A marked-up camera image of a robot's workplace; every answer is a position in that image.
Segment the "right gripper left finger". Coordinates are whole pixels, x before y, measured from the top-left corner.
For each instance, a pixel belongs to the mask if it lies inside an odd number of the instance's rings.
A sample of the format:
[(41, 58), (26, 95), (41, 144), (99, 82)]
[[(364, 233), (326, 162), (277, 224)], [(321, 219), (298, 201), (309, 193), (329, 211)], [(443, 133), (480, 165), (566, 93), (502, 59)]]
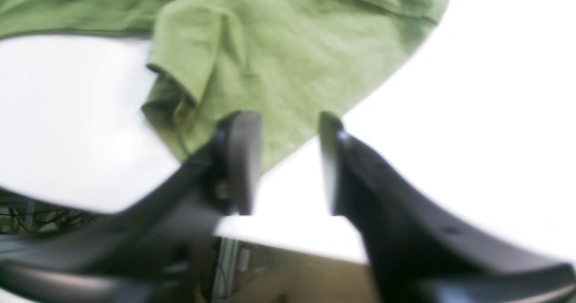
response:
[(38, 303), (163, 303), (208, 260), (218, 223), (251, 215), (262, 118), (237, 111), (163, 184), (131, 207), (50, 235), (1, 237), (1, 288)]

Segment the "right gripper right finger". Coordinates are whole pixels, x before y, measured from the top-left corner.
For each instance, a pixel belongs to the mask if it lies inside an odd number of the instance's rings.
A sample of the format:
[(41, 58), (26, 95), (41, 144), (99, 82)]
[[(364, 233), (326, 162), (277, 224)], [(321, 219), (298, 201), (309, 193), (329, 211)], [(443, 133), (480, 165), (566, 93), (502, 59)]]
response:
[(385, 303), (569, 303), (569, 262), (505, 242), (416, 190), (335, 114), (319, 115), (329, 211), (360, 233)]

